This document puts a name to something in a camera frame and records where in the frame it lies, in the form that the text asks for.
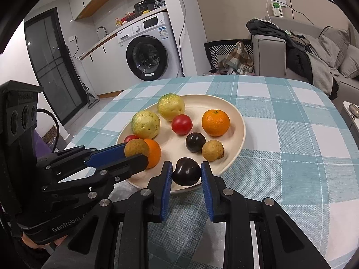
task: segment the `camera lens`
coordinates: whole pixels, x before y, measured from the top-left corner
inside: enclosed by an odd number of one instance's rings
[[[35,120],[35,117],[36,117],[36,109],[35,109],[35,106],[33,106],[32,110],[31,110],[31,119],[32,119],[32,121]]]
[[[26,128],[27,125],[29,124],[29,109],[27,106],[25,106],[23,109],[21,120],[22,120],[23,128]]]
[[[10,129],[13,134],[16,134],[18,131],[18,115],[16,112],[13,112],[10,119]]]

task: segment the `plate rim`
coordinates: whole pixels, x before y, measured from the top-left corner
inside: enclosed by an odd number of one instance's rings
[[[242,119],[242,122],[243,122],[243,140],[242,140],[241,146],[239,147],[238,153],[237,153],[237,154],[233,157],[233,159],[223,168],[223,171],[222,171],[220,174],[216,175],[216,176],[222,175],[222,174],[229,168],[229,166],[231,166],[231,165],[233,164],[233,162],[237,159],[237,157],[238,157],[238,155],[241,153],[242,148],[243,148],[243,145],[244,145],[244,143],[245,143],[245,137],[246,137],[245,120],[244,120],[244,118],[243,118],[241,112],[240,112],[240,111],[238,110],[238,108],[237,108],[236,106],[234,106],[231,102],[228,102],[227,100],[225,100],[225,99],[223,99],[223,98],[221,98],[221,97],[218,97],[218,96],[207,95],[207,94],[186,94],[186,95],[179,95],[179,96],[180,96],[180,97],[190,97],[190,96],[207,96],[207,97],[214,97],[214,98],[216,98],[216,99],[220,99],[220,100],[226,102],[227,104],[233,106],[233,107],[237,110],[237,112],[239,113],[239,115],[240,115],[240,117],[241,117],[241,119]],[[145,109],[143,109],[143,110],[147,110],[147,109],[153,107],[154,105],[157,105],[157,103],[152,104],[151,106],[148,106],[147,108],[145,108]],[[120,134],[119,134],[118,137],[117,137],[116,144],[118,144],[118,140],[120,139],[120,136],[121,136],[123,130],[124,130],[124,129],[126,128],[126,126],[131,122],[131,120],[129,120],[129,121],[125,124],[125,126],[122,128]],[[142,187],[140,187],[140,186],[137,186],[136,184],[132,183],[132,182],[130,181],[130,178],[129,178],[129,179],[126,179],[126,182],[128,182],[128,183],[131,184],[132,186],[136,187],[137,189],[144,189],[144,188],[142,188]],[[172,190],[171,190],[171,194],[179,194],[179,193],[189,192],[189,191],[198,189],[201,184],[202,184],[202,182],[197,182],[197,184],[195,184],[195,185],[193,185],[193,186],[190,186],[190,187],[186,187],[186,188],[179,189],[179,190],[175,190],[175,191],[172,191]]]

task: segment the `gray sofa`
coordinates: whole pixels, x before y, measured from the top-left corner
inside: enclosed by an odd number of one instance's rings
[[[306,24],[293,19],[273,17],[271,20],[283,30],[296,31],[319,38],[322,28],[312,24]],[[349,23],[350,44],[359,48],[359,34]],[[286,68],[286,42],[277,37],[264,35],[252,36],[254,72],[258,76],[279,77],[292,80],[308,82],[306,78],[299,76],[292,70]],[[343,102],[348,101],[359,105],[359,77],[354,79],[345,78],[342,74],[334,77],[339,84],[338,98],[332,102],[340,112]]]

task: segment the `fruit plate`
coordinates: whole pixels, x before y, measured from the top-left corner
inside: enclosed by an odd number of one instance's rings
[[[242,150],[245,142],[245,122],[238,109],[231,103],[219,97],[210,95],[184,95],[181,96],[186,104],[185,114],[188,115],[193,122],[193,128],[190,131],[199,132],[204,135],[206,141],[216,139],[223,144],[224,157],[210,163],[213,175],[221,175],[234,162]],[[230,127],[228,131],[220,137],[212,137],[206,134],[202,128],[202,116],[209,109],[223,110],[230,119]],[[157,114],[161,121],[159,134],[153,138],[159,143],[162,150],[160,162],[152,169],[140,172],[127,180],[133,186],[142,189],[146,188],[152,177],[161,174],[164,161],[170,161],[175,169],[176,163],[180,158],[187,157],[195,160],[201,165],[205,159],[201,153],[191,153],[186,147],[187,135],[177,135],[172,131],[171,122],[161,117],[157,111],[157,104],[154,104],[145,110],[152,111]],[[122,143],[128,135],[132,134],[131,122],[121,131],[117,143]],[[172,182],[171,193],[182,193],[199,187],[201,179],[192,186],[183,187]]]

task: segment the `orange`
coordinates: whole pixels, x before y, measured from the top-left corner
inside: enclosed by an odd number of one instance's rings
[[[224,135],[229,126],[229,117],[222,110],[208,110],[202,117],[202,127],[210,136],[220,137],[221,135]]]
[[[144,141],[148,144],[148,147],[150,148],[150,155],[148,156],[148,166],[146,168],[150,169],[159,163],[162,151],[158,142],[154,141],[153,139],[144,139]]]

